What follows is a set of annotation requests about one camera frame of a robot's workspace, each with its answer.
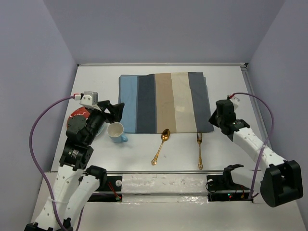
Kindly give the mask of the blue white mug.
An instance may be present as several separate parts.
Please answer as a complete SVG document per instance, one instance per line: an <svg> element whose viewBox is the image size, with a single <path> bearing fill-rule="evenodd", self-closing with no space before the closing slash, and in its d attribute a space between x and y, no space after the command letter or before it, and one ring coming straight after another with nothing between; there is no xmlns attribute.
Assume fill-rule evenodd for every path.
<svg viewBox="0 0 308 231"><path fill-rule="evenodd" d="M122 143L128 141L128 138L124 132L124 127L119 122L110 124L107 128L107 134L114 143Z"/></svg>

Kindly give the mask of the red floral plate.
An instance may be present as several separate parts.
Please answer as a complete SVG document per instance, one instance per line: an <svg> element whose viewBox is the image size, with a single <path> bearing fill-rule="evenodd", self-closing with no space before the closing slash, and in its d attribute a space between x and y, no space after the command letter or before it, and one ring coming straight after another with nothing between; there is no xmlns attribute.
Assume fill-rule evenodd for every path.
<svg viewBox="0 0 308 231"><path fill-rule="evenodd" d="M69 117L68 117L68 120L67 120L67 123L66 123L66 128L68 128L68 125L69 125L69 121L75 117L75 116L83 116L86 120L89 118L90 116L90 112L83 106L83 107L80 107L78 109L76 109ZM97 136L99 136L106 128L106 124L104 123L101 128L99 129L98 133L97 133Z"/></svg>

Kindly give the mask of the gold fork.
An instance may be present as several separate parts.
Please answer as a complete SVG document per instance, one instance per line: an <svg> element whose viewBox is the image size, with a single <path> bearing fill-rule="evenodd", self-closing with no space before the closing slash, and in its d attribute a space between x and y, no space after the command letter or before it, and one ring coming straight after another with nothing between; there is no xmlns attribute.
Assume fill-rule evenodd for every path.
<svg viewBox="0 0 308 231"><path fill-rule="evenodd" d="M198 169L203 169L202 153L201 153L201 144L202 144L202 133L197 132L197 143L199 146L199 157L198 157Z"/></svg>

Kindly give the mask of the gold spoon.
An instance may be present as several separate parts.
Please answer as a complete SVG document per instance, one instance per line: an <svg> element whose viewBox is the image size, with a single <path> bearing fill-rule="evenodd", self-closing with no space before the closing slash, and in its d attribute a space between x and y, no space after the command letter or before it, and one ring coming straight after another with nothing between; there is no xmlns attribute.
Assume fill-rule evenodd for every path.
<svg viewBox="0 0 308 231"><path fill-rule="evenodd" d="M159 157L159 154L160 154L160 151L162 149L162 146L164 144L164 142L168 141L169 140L169 137L170 137L170 130L169 129L165 129L162 134L161 134L161 144L159 146L159 149L157 151L157 153L155 154L154 158L152 159L151 161L151 164L152 166L156 165L157 164L157 160L158 160L158 157Z"/></svg>

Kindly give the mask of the striped blue beige cloth placemat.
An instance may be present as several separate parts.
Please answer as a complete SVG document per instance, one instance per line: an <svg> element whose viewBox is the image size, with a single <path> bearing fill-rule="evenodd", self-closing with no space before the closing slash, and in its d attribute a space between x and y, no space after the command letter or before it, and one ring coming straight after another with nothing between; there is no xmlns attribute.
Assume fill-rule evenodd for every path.
<svg viewBox="0 0 308 231"><path fill-rule="evenodd" d="M209 133L214 130L202 72L121 75L118 101L126 133Z"/></svg>

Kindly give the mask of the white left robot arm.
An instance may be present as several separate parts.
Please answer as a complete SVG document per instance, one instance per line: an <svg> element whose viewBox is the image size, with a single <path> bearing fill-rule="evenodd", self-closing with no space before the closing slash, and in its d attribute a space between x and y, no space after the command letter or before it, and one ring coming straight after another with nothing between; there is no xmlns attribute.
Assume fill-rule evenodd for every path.
<svg viewBox="0 0 308 231"><path fill-rule="evenodd" d="M85 106L88 117L77 114L68 119L67 139L54 185L39 170L50 196L35 221L26 225L26 231L72 231L80 224L84 205L107 182L106 169L87 167L93 153L91 144L104 123L121 121L124 106L124 103L112 105L100 101Z"/></svg>

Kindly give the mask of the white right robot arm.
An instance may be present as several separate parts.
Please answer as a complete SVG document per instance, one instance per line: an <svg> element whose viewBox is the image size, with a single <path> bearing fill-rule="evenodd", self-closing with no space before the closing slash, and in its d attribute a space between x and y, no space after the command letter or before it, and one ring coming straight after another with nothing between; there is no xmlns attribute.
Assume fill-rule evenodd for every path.
<svg viewBox="0 0 308 231"><path fill-rule="evenodd" d="M224 168L221 182L225 188L238 185L261 195L270 207L277 207L303 197L301 168L295 160L287 161L270 149L250 128L248 123L236 118L238 99L216 101L216 110L209 122L220 128L233 143L244 150L262 174L245 171L243 165Z"/></svg>

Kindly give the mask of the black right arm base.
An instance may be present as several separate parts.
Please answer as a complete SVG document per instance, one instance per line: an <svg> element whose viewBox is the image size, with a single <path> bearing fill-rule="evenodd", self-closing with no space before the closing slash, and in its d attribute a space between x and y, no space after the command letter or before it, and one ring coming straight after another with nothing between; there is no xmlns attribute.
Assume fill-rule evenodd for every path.
<svg viewBox="0 0 308 231"><path fill-rule="evenodd" d="M253 201L249 198L250 189L234 183L231 173L242 169L241 164L229 165L220 175L208 175L205 189L209 202Z"/></svg>

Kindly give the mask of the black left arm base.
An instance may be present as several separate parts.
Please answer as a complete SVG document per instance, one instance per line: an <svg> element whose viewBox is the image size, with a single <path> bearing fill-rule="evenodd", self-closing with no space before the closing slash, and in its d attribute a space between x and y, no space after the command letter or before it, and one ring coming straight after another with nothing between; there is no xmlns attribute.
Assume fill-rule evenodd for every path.
<svg viewBox="0 0 308 231"><path fill-rule="evenodd" d="M119 203L122 202L122 175L108 175L107 181L90 196L88 202Z"/></svg>

